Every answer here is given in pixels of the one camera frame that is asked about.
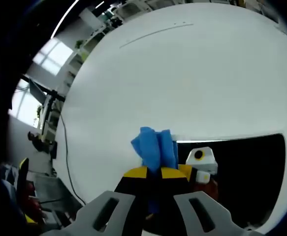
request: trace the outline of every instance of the white table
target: white table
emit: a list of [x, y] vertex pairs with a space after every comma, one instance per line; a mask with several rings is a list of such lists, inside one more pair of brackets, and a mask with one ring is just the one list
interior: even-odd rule
[[[86, 202], [140, 165], [130, 141], [141, 126], [194, 140], [280, 132], [287, 152], [287, 36], [264, 16], [231, 5], [153, 11], [100, 41], [62, 115], [72, 181]], [[54, 167], [71, 190], [61, 122], [56, 140]], [[285, 170], [262, 233], [287, 210], [287, 156]]]

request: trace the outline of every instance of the white and orange object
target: white and orange object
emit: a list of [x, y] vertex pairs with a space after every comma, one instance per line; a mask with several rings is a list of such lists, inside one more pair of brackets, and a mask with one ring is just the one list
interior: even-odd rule
[[208, 173], [208, 175], [203, 173], [198, 177], [198, 179], [203, 179], [203, 181], [205, 181], [205, 176], [209, 176], [209, 181], [210, 175], [215, 175], [218, 172], [218, 164], [214, 158], [212, 149], [209, 147], [194, 148], [191, 150], [186, 160], [186, 164], [191, 165], [199, 171]]

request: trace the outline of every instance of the white wall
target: white wall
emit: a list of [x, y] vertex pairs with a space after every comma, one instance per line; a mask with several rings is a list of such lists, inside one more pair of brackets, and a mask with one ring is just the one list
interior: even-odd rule
[[[70, 24], [64, 31], [56, 35], [56, 38], [75, 51], [76, 49], [74, 46], [76, 41], [88, 39], [92, 32], [93, 29], [79, 18]], [[68, 77], [65, 65], [61, 68], [59, 73], [54, 76], [34, 62], [28, 69], [27, 74], [36, 82], [49, 89], [56, 89]]]
[[92, 29], [97, 30], [104, 25], [99, 18], [97, 18], [93, 13], [92, 10], [89, 8], [85, 8], [79, 15], [81, 19], [89, 25]]
[[92, 32], [93, 29], [79, 18], [71, 23], [64, 31], [56, 35], [56, 38], [75, 51], [74, 46], [76, 41], [88, 39]]
[[24, 158], [29, 158], [29, 170], [50, 173], [49, 155], [38, 152], [27, 139], [28, 132], [36, 133], [37, 129], [10, 116], [8, 128], [9, 161], [16, 167]]

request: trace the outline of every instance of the blue cloth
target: blue cloth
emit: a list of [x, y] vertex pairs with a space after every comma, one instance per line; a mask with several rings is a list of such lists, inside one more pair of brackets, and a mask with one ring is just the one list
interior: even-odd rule
[[177, 143], [172, 140], [169, 129], [156, 132], [149, 127], [141, 127], [140, 134], [131, 144], [142, 158], [142, 165], [152, 173], [161, 166], [178, 169]]

